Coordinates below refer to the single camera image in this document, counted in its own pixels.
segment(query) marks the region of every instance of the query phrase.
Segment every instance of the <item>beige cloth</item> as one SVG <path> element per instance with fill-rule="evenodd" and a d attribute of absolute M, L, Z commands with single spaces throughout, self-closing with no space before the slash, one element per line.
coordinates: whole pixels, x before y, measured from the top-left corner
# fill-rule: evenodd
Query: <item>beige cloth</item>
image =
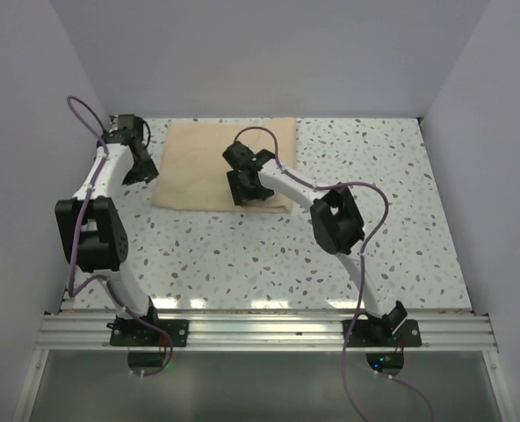
<path fill-rule="evenodd" d="M 157 207 L 191 211 L 289 213 L 292 202 L 280 193 L 245 207 L 237 207 L 233 203 L 227 181 L 227 171 L 231 168 L 221 154 L 233 142 L 238 131 L 247 126 L 251 125 L 170 124 L 151 203 Z M 294 167 L 295 119 L 268 119 L 262 126 L 277 136 L 282 162 Z M 245 132 L 239 141 L 256 152 L 260 149 L 274 150 L 271 136 L 261 130 Z"/>

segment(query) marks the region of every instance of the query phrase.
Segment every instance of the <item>table surface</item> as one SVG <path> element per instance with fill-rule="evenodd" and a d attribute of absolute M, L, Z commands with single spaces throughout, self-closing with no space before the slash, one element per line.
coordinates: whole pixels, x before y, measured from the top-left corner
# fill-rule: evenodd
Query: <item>table surface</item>
<path fill-rule="evenodd" d="M 262 119 L 149 119 L 160 163 L 172 121 L 258 124 Z M 297 119 L 296 169 L 319 184 L 364 180 L 391 204 L 367 249 L 367 272 L 407 309 L 471 309 L 418 123 L 412 119 Z M 130 239 L 128 263 L 159 309 L 353 309 L 358 290 L 314 243 L 309 214 L 176 211 L 152 207 L 156 180 L 114 198 Z M 354 188 L 369 233 L 381 198 Z M 79 273 L 77 283 L 85 274 Z M 98 285 L 61 308 L 110 309 Z"/>

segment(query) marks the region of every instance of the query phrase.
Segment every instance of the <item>purple cable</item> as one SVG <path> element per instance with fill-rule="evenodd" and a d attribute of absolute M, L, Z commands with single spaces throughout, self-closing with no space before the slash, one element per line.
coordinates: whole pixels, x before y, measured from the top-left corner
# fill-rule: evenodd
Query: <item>purple cable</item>
<path fill-rule="evenodd" d="M 104 148 L 104 153 L 108 155 L 108 146 L 106 145 L 104 139 L 102 138 L 102 135 L 100 135 L 94 127 L 92 127 L 88 121 L 86 121 L 83 116 L 80 115 L 80 113 L 75 109 L 75 106 L 73 105 L 73 101 L 76 101 L 77 103 L 81 104 L 88 110 L 96 119 L 100 127 L 102 128 L 102 131 L 105 132 L 105 127 L 102 121 L 98 118 L 94 110 L 90 108 L 88 104 L 86 104 L 81 99 L 74 97 L 72 95 L 69 95 L 67 97 L 67 105 L 69 106 L 70 111 L 75 115 L 75 117 L 86 127 L 94 136 L 97 137 L 98 142 L 100 145 L 102 145 L 102 148 Z M 94 173 L 92 173 L 92 177 L 90 178 L 90 185 L 94 186 L 96 183 L 96 180 L 98 179 L 98 176 L 100 172 L 102 171 L 102 168 L 104 167 L 105 159 L 102 158 L 100 162 L 98 163 L 98 166 L 96 170 L 94 170 Z M 73 234 L 73 244 L 71 247 L 71 253 L 70 253 L 70 268 L 69 268 L 69 283 L 67 285 L 67 290 L 69 292 L 69 297 L 73 298 L 76 295 L 78 295 L 86 286 L 88 286 L 92 281 L 96 280 L 98 276 L 91 276 L 88 279 L 86 279 L 77 289 L 75 289 L 75 272 L 76 272 L 76 257 L 78 255 L 78 244 L 81 237 L 81 230 L 83 228 L 83 219 L 84 214 L 86 213 L 86 208 L 88 207 L 88 204 L 90 202 L 90 195 L 92 194 L 92 187 L 88 187 L 86 189 L 86 195 L 84 196 L 83 204 L 81 205 L 81 209 L 78 212 L 78 216 L 76 218 L 76 224 L 75 224 L 75 232 Z"/>
<path fill-rule="evenodd" d="M 70 111 L 84 125 L 84 127 L 86 127 L 94 136 L 97 137 L 98 142 L 104 148 L 104 153 L 106 155 L 108 155 L 108 152 L 109 152 L 108 146 L 106 145 L 104 139 L 102 138 L 102 135 L 99 134 L 94 129 L 94 127 L 92 127 L 83 118 L 83 116 L 80 115 L 80 113 L 73 106 L 73 103 L 72 103 L 73 101 L 76 101 L 77 103 L 79 103 L 82 106 L 84 106 L 84 108 L 86 108 L 94 116 L 94 118 L 97 120 L 98 124 L 102 128 L 103 132 L 105 132 L 104 124 L 98 118 L 98 116 L 96 115 L 94 110 L 92 110 L 90 108 L 90 106 L 87 105 L 84 101 L 82 101 L 81 99 L 79 99 L 77 97 L 74 97 L 72 95 L 69 95 L 67 97 L 67 104 L 69 106 Z M 98 175 L 102 171 L 102 167 L 104 167 L 104 163 L 105 163 L 105 157 L 100 159 L 100 162 L 98 163 L 98 166 L 97 166 L 96 170 L 94 170 L 94 173 L 92 174 L 92 177 L 90 178 L 90 185 L 91 186 L 94 186 L 94 184 L 96 183 L 96 180 L 98 179 Z M 80 286 L 78 286 L 75 289 L 75 272 L 76 272 L 76 257 L 78 255 L 78 244 L 79 244 L 79 241 L 80 241 L 81 230 L 82 230 L 82 227 L 83 227 L 84 214 L 86 213 L 86 208 L 88 207 L 88 204 L 90 202 L 90 195 L 92 194 L 92 190 L 93 190 L 93 187 L 88 187 L 86 189 L 86 195 L 84 197 L 83 204 L 81 205 L 81 209 L 78 212 L 78 216 L 76 218 L 75 233 L 73 235 L 73 244 L 72 244 L 71 253 L 70 253 L 69 283 L 68 283 L 68 287 L 67 287 L 67 290 L 69 291 L 69 297 L 71 297 L 71 298 L 77 296 L 86 286 L 88 286 L 94 280 L 108 280 L 107 277 L 105 277 L 104 275 L 101 275 L 101 274 L 91 275 L 88 279 L 86 279 L 83 283 L 81 283 Z M 170 338 L 170 336 L 168 335 L 168 333 L 166 331 L 161 330 L 160 328 L 155 327 L 154 325 L 149 324 L 148 322 L 144 321 L 137 314 L 135 314 L 131 309 L 129 309 L 127 306 L 125 306 L 125 304 L 122 301 L 119 300 L 118 296 L 112 290 L 112 285 L 109 282 L 107 284 L 107 287 L 108 287 L 108 292 L 110 292 L 110 296 L 112 297 L 112 299 L 118 304 L 118 306 L 120 306 L 121 308 L 125 308 L 127 314 L 129 314 L 129 316 L 131 318 L 133 318 L 139 324 L 149 328 L 150 330 L 158 332 L 163 338 L 165 338 L 168 341 L 168 346 L 170 347 L 170 353 L 169 353 L 168 357 L 163 360 L 161 367 L 159 367 L 158 369 L 155 369 L 153 371 L 150 371 L 148 373 L 145 373 L 145 372 L 141 371 L 141 374 L 143 376 L 151 376 L 151 375 L 158 374 L 163 369 L 165 369 L 166 366 L 172 360 L 172 354 L 174 353 L 174 349 L 172 348 L 172 339 Z"/>
<path fill-rule="evenodd" d="M 377 192 L 385 204 L 385 211 L 383 212 L 383 216 L 381 217 L 381 219 L 379 220 L 379 222 L 377 223 L 375 228 L 371 231 L 371 233 L 365 238 L 365 240 L 363 241 L 363 243 L 359 249 L 359 263 L 360 263 L 360 271 L 361 271 L 361 278 L 360 278 L 360 282 L 359 282 L 359 295 L 357 296 L 357 305 L 356 305 L 356 310 L 354 312 L 354 317 L 352 318 L 350 326 L 348 327 L 348 330 L 346 331 L 346 335 L 344 337 L 344 343 L 343 343 L 343 347 L 342 347 L 342 383 L 344 386 L 344 391 L 346 392 L 346 396 L 348 397 L 348 400 L 350 400 L 350 403 L 351 403 L 352 407 L 356 410 L 357 414 L 365 422 L 369 422 L 370 419 L 367 417 L 367 415 L 364 413 L 364 411 L 356 403 L 356 400 L 354 399 L 354 397 L 350 391 L 350 385 L 348 384 L 348 376 L 347 376 L 347 372 L 346 372 L 346 368 L 347 368 L 346 347 L 348 345 L 348 341 L 350 340 L 351 333 L 354 330 L 354 325 L 356 324 L 356 321 L 358 320 L 359 315 L 361 313 L 361 305 L 362 305 L 362 299 L 364 297 L 364 287 L 365 287 L 365 249 L 367 248 L 369 241 L 372 240 L 373 236 L 375 236 L 375 234 L 379 231 L 379 229 L 381 229 L 381 227 L 385 223 L 385 220 L 389 214 L 389 201 L 388 201 L 385 193 L 381 189 L 379 189 L 377 186 L 374 186 L 367 182 L 345 182 L 345 183 L 337 183 L 335 185 L 330 185 L 330 186 L 314 186 L 314 185 L 306 182 L 302 178 L 299 178 L 298 176 L 295 176 L 293 173 L 289 172 L 284 167 L 284 165 L 282 165 L 281 161 L 279 160 L 279 155 L 278 155 L 278 151 L 279 151 L 278 138 L 267 127 L 262 127 L 262 126 L 246 127 L 244 129 L 242 129 L 241 131 L 239 131 L 238 134 L 236 134 L 234 142 L 236 142 L 238 140 L 240 135 L 242 135 L 244 132 L 248 132 L 249 130 L 262 130 L 271 136 L 271 139 L 274 141 L 274 156 L 275 156 L 275 160 L 276 160 L 276 165 L 286 176 L 293 179 L 300 185 L 303 185 L 303 186 L 308 187 L 309 189 L 313 189 L 315 191 L 327 191 L 330 189 L 337 189 L 338 187 L 344 187 L 344 186 L 368 187 L 368 188 L 372 189 L 373 191 Z M 398 382 L 399 384 L 402 384 L 406 387 L 409 387 L 414 392 L 416 392 L 418 395 L 420 395 L 423 398 L 423 400 L 426 402 L 428 407 L 430 408 L 430 414 L 432 417 L 432 421 L 436 420 L 436 411 L 435 411 L 434 407 L 432 406 L 431 401 L 428 399 L 428 397 L 422 391 L 420 391 L 416 386 L 412 385 L 410 382 L 407 382 L 407 381 L 404 381 L 404 380 L 401 380 L 398 378 L 393 378 L 393 381 Z"/>

